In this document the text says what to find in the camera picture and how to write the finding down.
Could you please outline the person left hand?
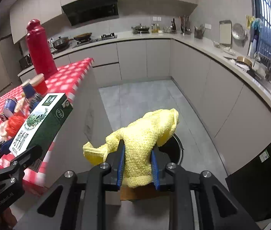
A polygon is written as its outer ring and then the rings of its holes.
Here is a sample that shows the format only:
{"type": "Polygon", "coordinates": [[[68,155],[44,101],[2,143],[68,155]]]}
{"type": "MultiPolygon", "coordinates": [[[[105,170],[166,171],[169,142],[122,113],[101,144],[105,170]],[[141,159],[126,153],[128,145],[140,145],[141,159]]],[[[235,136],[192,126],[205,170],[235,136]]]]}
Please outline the person left hand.
{"type": "Polygon", "coordinates": [[[17,224],[17,219],[10,208],[7,208],[0,215],[0,229],[13,229],[17,224]]]}

